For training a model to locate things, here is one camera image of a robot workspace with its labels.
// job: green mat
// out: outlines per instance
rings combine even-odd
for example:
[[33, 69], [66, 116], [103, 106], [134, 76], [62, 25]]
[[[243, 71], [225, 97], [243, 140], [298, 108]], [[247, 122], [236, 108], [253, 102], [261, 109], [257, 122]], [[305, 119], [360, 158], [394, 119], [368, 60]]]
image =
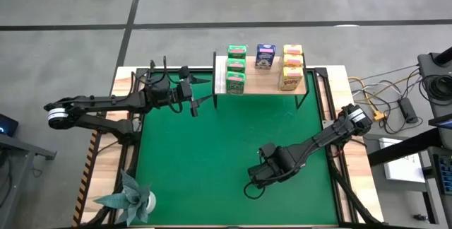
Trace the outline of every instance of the green mat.
[[[143, 125], [136, 172], [138, 183], [151, 184], [157, 197], [148, 224], [337, 224], [323, 149], [298, 175], [267, 187], [260, 199], [243, 194], [246, 170], [258, 164], [260, 146], [300, 143], [320, 132], [314, 79], [307, 77], [311, 92], [298, 110], [291, 95], [221, 95], [217, 110], [212, 100], [205, 101], [196, 118], [187, 103], [181, 114], [168, 107], [152, 110]], [[211, 85], [194, 85], [196, 98], [211, 94]], [[252, 196], [259, 192], [249, 188]]]

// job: potted plant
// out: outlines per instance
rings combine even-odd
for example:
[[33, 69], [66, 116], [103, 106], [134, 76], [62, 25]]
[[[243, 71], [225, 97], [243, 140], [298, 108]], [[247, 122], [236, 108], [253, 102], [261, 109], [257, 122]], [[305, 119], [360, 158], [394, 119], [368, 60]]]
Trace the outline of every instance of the potted plant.
[[123, 192], [101, 197], [94, 202], [114, 209], [123, 209], [117, 223], [126, 221], [129, 226], [134, 218], [147, 223], [148, 214], [155, 208], [155, 195], [151, 192], [150, 186], [139, 187], [135, 179], [123, 170], [121, 175]]

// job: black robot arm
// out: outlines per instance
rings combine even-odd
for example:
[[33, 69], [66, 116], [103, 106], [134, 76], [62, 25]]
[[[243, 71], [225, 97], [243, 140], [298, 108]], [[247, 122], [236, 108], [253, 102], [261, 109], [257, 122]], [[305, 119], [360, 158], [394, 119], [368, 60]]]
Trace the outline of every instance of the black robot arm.
[[[147, 113], [153, 108], [160, 109], [164, 106], [169, 106], [173, 112], [180, 113], [182, 112], [182, 103], [189, 102], [191, 114], [196, 117], [198, 115], [197, 108], [212, 95], [194, 100], [191, 85], [209, 81], [195, 78], [190, 74], [187, 66], [180, 68], [179, 80], [173, 81], [167, 73], [165, 57], [163, 63], [163, 73], [155, 72], [153, 61], [150, 63], [150, 68], [142, 76], [132, 73], [131, 89], [126, 96], [77, 96], [63, 98], [45, 105], [44, 109], [49, 112], [49, 126], [53, 129], [83, 127], [97, 130], [102, 134], [112, 133], [118, 138], [120, 144], [125, 144], [134, 136], [131, 120], [112, 121], [88, 113], [107, 111], [128, 111], [131, 114]], [[133, 87], [140, 83], [143, 84], [143, 87], [137, 92], [132, 92]]]
[[362, 136], [371, 129], [372, 121], [359, 107], [343, 107], [332, 125], [303, 143], [275, 146], [267, 143], [259, 148], [263, 162], [248, 169], [251, 183], [258, 189], [274, 182], [284, 182], [296, 175], [306, 165], [313, 152], [329, 144], [345, 144], [352, 135]]

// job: gray floor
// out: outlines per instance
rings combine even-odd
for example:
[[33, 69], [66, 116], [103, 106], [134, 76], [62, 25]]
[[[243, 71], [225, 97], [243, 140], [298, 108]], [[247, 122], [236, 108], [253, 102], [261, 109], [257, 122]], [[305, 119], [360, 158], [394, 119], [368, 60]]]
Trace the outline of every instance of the gray floor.
[[[124, 24], [131, 1], [0, 0], [0, 25]], [[140, 0], [135, 23], [449, 19], [451, 4], [452, 0]], [[37, 179], [30, 173], [16, 228], [71, 224], [90, 131], [50, 129], [42, 106], [65, 96], [108, 94], [123, 34], [0, 32], [0, 113], [20, 122], [18, 138], [58, 151], [55, 161], [35, 161], [44, 173]], [[369, 76], [416, 64], [421, 53], [441, 52], [451, 46], [451, 36], [452, 25], [134, 30], [124, 65], [145, 66], [149, 59], [160, 62], [163, 55], [172, 66], [209, 65], [212, 52], [224, 52], [228, 44], [302, 43], [308, 64], [343, 64], [349, 76]], [[412, 70], [384, 78], [395, 81]], [[397, 94], [389, 90], [382, 97], [395, 100]], [[417, 89], [410, 99], [420, 117], [432, 117]], [[394, 115], [391, 123], [398, 126], [400, 113]], [[428, 128], [425, 122], [401, 135]], [[372, 132], [383, 133], [378, 126]], [[424, 213], [418, 193], [379, 191], [379, 198], [384, 218], [392, 225], [446, 228], [410, 218]]]

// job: white sticker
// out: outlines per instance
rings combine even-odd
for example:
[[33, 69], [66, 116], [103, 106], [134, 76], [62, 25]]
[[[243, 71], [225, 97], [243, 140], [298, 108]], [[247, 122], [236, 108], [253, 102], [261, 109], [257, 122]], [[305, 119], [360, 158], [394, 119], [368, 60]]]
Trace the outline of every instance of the white sticker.
[[358, 122], [361, 119], [364, 119], [366, 117], [366, 115], [364, 115], [364, 113], [359, 114], [358, 116], [354, 117], [352, 120], [354, 123]]
[[63, 113], [65, 113], [65, 112], [66, 112], [66, 109], [64, 109], [64, 108], [55, 108], [55, 109], [51, 109], [51, 110], [49, 111], [49, 115], [50, 115], [50, 114], [53, 114], [53, 113], [56, 113], [56, 112], [63, 112]]
[[67, 113], [54, 113], [54, 114], [49, 115], [48, 120], [51, 120], [56, 117], [68, 117], [68, 114]]
[[360, 109], [360, 108], [358, 110], [355, 110], [354, 112], [350, 113], [348, 115], [348, 118], [352, 119], [354, 116], [358, 115], [359, 113], [362, 113], [362, 109]]

